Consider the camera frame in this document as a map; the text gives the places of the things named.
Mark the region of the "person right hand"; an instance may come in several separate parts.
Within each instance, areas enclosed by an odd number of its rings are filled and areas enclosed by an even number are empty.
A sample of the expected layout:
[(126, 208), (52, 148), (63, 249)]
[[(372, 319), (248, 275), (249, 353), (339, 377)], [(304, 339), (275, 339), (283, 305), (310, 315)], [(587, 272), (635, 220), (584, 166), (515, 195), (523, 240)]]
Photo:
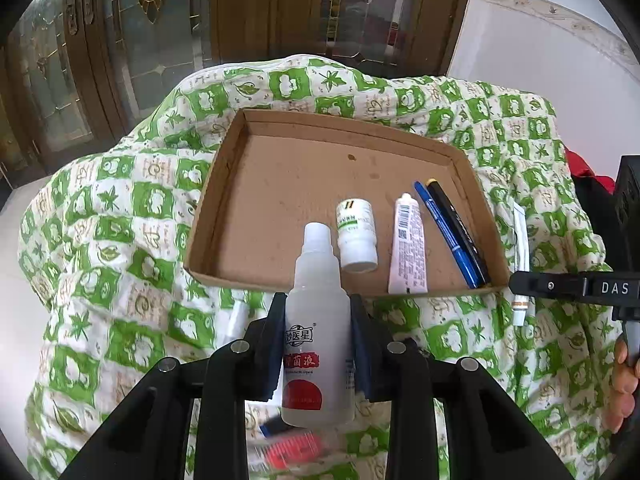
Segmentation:
[(636, 406), (634, 393), (639, 385), (639, 364), (631, 367), (627, 364), (628, 349), (623, 337), (616, 340), (614, 348), (614, 368), (611, 377), (611, 390), (604, 413), (604, 423), (613, 434), (620, 431), (623, 422), (631, 415)]

